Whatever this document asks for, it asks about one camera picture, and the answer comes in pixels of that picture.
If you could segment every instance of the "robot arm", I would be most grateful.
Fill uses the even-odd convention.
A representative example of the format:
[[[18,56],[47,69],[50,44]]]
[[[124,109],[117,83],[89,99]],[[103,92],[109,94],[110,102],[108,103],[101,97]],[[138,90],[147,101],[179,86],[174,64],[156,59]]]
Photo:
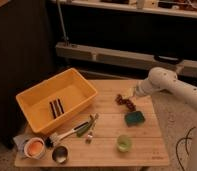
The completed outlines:
[[[138,83],[134,95],[142,97],[166,89],[197,110],[197,87],[179,81],[177,74],[164,68],[153,68],[148,78]],[[187,170],[197,171],[197,129],[192,142]]]

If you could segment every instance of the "wooden tabletop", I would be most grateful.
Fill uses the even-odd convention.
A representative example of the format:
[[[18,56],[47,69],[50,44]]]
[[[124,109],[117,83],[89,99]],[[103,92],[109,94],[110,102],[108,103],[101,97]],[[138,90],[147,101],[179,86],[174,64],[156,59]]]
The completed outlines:
[[[68,161],[58,165],[52,160],[52,150],[47,150],[40,160],[21,159],[17,154],[15,165],[18,167],[105,167],[105,166],[166,166],[169,157],[154,112],[151,97],[133,99],[137,110],[142,111],[146,121],[138,126],[127,127],[124,115],[128,112],[125,105],[115,102],[118,93],[135,86],[137,80],[91,80],[98,90],[92,105],[57,129],[64,133],[78,123],[89,119],[90,114],[99,114],[94,128],[91,144],[85,143],[86,134],[76,137],[75,134],[61,141],[68,148]],[[121,153],[116,148],[119,135],[132,138],[132,149]]]

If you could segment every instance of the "orange plastic bin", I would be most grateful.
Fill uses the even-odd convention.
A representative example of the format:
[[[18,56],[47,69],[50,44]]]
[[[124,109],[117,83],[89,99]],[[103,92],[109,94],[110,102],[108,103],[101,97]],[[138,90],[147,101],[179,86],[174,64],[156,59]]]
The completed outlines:
[[[89,106],[97,90],[74,68],[45,80],[16,96],[35,133],[48,134]],[[59,98],[64,114],[53,118],[50,101]]]

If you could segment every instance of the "floor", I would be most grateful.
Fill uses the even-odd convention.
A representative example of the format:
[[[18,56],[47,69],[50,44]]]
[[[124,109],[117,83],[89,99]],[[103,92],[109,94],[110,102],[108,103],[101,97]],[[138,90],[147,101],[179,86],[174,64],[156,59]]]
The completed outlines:
[[[148,171],[179,171],[181,170],[176,159],[176,142],[184,137],[188,130],[197,123],[197,112],[187,104],[183,103],[168,92],[158,92],[152,95],[155,112],[157,114],[160,128],[165,140],[166,148],[170,158],[170,165],[167,167],[150,167]],[[181,162],[184,166],[187,163],[187,154],[184,143],[179,145],[178,150]],[[16,168],[14,159],[16,149],[8,150],[0,145],[0,171],[39,171],[41,168]],[[61,168],[50,168],[49,170],[58,171]],[[139,168],[64,168],[64,171],[137,171]]]

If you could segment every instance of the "green cup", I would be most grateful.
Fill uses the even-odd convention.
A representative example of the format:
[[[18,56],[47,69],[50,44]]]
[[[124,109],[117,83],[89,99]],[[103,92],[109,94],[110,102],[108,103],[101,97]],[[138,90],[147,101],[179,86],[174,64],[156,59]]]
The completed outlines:
[[[120,135],[117,138],[117,148],[120,152],[128,152],[132,148],[132,140],[127,135]]]

